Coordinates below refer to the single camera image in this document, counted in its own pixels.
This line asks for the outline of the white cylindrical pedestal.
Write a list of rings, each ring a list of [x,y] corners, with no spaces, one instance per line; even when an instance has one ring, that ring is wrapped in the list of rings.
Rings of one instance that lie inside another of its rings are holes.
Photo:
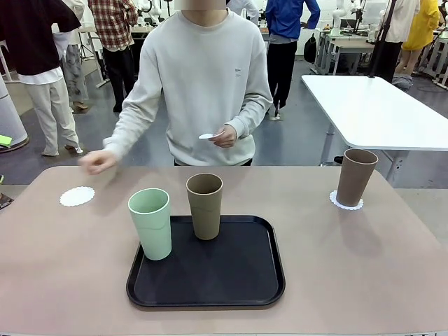
[[[14,151],[29,142],[28,134],[22,124],[6,84],[0,75],[0,135],[13,139],[10,147],[0,146],[0,153]]]

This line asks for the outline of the person in cream top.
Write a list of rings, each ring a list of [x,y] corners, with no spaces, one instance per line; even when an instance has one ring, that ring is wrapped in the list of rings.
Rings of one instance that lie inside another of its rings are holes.
[[[406,42],[410,34],[414,16],[419,10],[420,0],[396,1],[389,31],[386,36],[375,76],[383,78],[389,83],[392,82],[402,44]],[[380,29],[382,22],[386,19],[385,12],[380,20]]]

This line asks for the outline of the person in white shirt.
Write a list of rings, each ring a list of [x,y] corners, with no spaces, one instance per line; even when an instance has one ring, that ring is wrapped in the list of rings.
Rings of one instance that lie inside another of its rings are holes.
[[[253,2],[253,0],[226,0],[227,7],[241,16],[242,11],[246,11],[246,18],[248,18],[252,23],[258,26],[259,9]]]

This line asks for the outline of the black plastic tray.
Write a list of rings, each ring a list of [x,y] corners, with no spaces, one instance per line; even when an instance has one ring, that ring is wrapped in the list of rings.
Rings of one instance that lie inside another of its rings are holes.
[[[223,215],[220,232],[196,238],[191,216],[171,217],[171,253],[147,259],[139,247],[129,271],[127,296],[138,307],[267,307],[284,294],[274,228],[264,218]]]

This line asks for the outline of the person in yellow coat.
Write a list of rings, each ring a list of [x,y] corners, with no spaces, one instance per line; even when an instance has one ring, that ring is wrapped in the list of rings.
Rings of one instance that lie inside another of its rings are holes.
[[[408,40],[402,45],[396,74],[412,75],[421,51],[433,40],[439,19],[438,0],[420,0],[420,10],[412,21]]]

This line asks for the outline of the person's left hand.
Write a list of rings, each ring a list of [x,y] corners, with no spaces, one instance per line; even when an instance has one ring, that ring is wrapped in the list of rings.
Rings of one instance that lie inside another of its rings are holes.
[[[220,148],[231,148],[237,140],[237,132],[233,126],[225,124],[209,140]]]

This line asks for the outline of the light green cup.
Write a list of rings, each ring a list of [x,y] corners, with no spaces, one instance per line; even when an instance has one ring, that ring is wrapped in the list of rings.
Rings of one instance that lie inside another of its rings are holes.
[[[172,251],[169,194],[159,188],[140,190],[129,198],[128,209],[147,259],[166,258]]]

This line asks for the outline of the large white table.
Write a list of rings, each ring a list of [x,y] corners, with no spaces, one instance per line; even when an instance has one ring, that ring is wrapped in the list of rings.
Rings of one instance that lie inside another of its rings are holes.
[[[303,75],[329,120],[321,165],[335,133],[350,148],[395,152],[393,182],[411,151],[448,152],[448,119],[380,77]]]

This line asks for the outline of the brown cup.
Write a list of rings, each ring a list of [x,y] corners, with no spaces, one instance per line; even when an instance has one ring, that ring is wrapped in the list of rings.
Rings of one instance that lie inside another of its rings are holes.
[[[195,236],[201,240],[212,240],[220,231],[222,179],[210,173],[191,176],[186,181],[186,190]]]
[[[358,205],[377,162],[378,157],[368,150],[345,150],[336,194],[340,204],[346,207]]]

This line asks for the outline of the grey cloth bundle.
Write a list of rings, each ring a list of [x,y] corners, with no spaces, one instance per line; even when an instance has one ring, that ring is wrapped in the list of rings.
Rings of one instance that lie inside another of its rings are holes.
[[[403,92],[408,92],[413,85],[413,78],[404,73],[395,73],[391,83]]]

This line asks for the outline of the person in plaid shirt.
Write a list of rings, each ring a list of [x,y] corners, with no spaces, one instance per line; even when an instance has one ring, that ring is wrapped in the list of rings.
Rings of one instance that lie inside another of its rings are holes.
[[[87,0],[87,4],[103,47],[104,62],[113,88],[113,111],[119,113],[135,83],[131,49],[134,40],[130,27],[137,23],[138,11],[132,0]]]

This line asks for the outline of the person in black shirt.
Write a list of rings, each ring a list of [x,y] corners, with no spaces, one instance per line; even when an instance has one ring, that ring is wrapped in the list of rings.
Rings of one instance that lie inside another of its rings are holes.
[[[83,152],[60,66],[71,33],[80,25],[62,0],[0,0],[0,41],[6,42],[31,98],[45,136],[43,156],[59,155],[58,128],[70,153]]]

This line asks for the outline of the person's left forearm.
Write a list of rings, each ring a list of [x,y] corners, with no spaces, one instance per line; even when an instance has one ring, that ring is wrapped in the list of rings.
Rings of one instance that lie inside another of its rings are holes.
[[[266,97],[249,97],[241,111],[226,124],[233,127],[238,139],[248,137],[263,121],[271,104],[272,100]]]

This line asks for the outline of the person's right hand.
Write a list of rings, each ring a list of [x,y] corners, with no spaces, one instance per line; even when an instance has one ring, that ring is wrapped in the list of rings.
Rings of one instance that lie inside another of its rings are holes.
[[[109,150],[96,150],[83,156],[78,164],[89,175],[100,174],[117,165],[117,157]]]

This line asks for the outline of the grey metal desk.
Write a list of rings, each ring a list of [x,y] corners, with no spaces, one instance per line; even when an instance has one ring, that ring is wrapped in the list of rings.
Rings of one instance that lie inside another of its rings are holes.
[[[332,35],[328,29],[315,29],[317,50],[310,69],[318,75],[337,75],[341,56],[349,56],[348,74],[355,75],[362,56],[372,53],[374,46],[357,35]]]

